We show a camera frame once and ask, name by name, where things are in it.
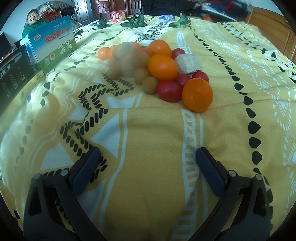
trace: yellow tablecloth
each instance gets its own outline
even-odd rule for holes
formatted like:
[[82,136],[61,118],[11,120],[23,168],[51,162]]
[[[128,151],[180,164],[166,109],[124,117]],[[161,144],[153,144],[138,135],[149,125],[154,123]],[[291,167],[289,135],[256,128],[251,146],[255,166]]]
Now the yellow tablecloth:
[[[194,158],[205,146],[227,170],[262,174],[274,232],[296,199],[294,64],[252,25],[192,19],[179,29],[145,21],[136,29],[83,27],[79,49],[28,96],[0,149],[10,211],[22,227],[32,176],[70,168],[92,145],[101,163],[78,201],[103,235],[187,240],[218,201]],[[99,48],[154,39],[197,55],[214,92],[205,112],[145,94],[133,79],[106,77]]]

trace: green sweater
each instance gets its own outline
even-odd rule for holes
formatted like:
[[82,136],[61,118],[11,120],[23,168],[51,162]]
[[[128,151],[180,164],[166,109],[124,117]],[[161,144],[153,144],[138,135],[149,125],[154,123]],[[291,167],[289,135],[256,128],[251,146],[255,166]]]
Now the green sweater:
[[42,25],[47,24],[45,20],[38,20],[34,24],[27,24],[27,26],[24,28],[22,32],[22,39],[30,32],[33,32],[35,29],[39,28]]

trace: gray hair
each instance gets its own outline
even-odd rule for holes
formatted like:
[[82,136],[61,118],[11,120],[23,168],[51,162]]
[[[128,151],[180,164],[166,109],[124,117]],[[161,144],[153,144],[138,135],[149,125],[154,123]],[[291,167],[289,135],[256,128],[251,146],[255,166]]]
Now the gray hair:
[[29,16],[31,13],[33,13],[33,12],[36,12],[37,15],[39,14],[39,13],[38,13],[38,10],[35,9],[35,8],[33,8],[33,9],[28,13],[28,15],[27,15],[27,20],[26,20],[27,23],[28,23],[28,16]]

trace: black monitor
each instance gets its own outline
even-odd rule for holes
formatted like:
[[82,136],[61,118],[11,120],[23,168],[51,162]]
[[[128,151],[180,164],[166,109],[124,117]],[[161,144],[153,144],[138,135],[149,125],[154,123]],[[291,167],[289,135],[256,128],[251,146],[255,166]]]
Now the black monitor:
[[11,50],[12,46],[8,42],[4,33],[0,34],[0,60],[3,59]]

